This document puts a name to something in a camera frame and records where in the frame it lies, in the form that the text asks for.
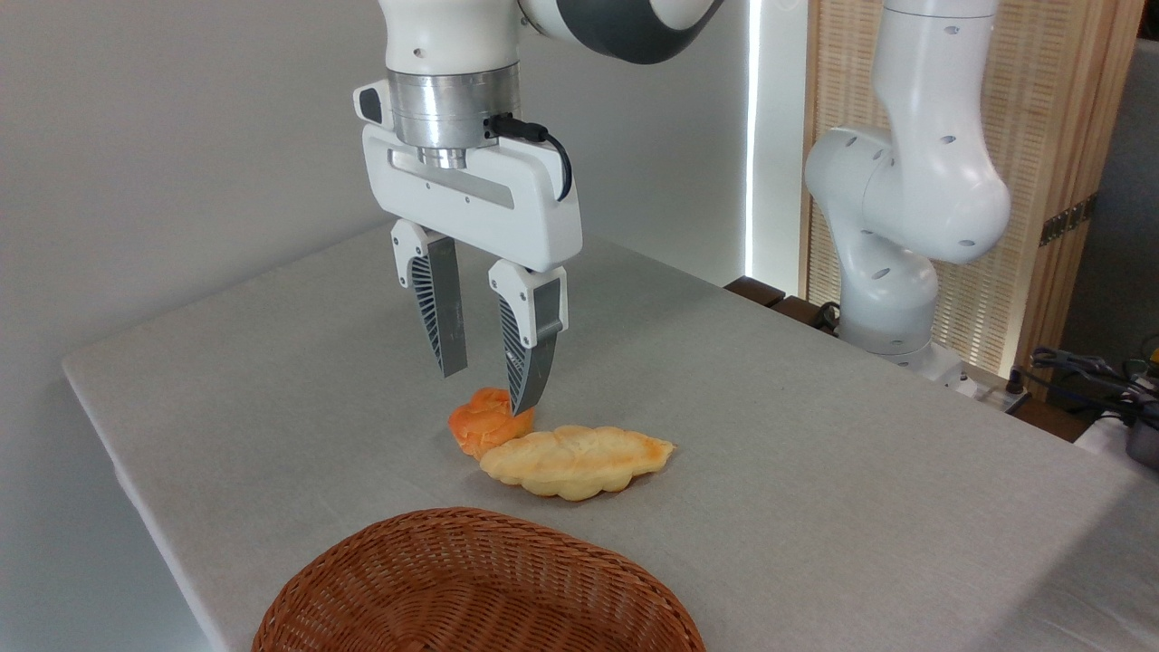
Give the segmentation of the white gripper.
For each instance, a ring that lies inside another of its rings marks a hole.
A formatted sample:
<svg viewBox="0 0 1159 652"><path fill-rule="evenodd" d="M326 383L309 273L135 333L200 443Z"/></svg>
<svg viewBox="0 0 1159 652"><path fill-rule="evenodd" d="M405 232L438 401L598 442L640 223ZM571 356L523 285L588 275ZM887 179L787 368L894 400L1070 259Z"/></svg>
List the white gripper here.
<svg viewBox="0 0 1159 652"><path fill-rule="evenodd" d="M360 146L372 193L406 219L389 230L398 280L417 296L443 376L468 364L458 240L506 259L489 269L489 281L498 296L511 413L530 411L551 378L557 335L569 325L567 274L557 265L583 244L580 191L557 199L561 157L551 145L500 138L468 149L462 169L432 167L395 135L385 80L357 88L353 109L366 123Z"/></svg>

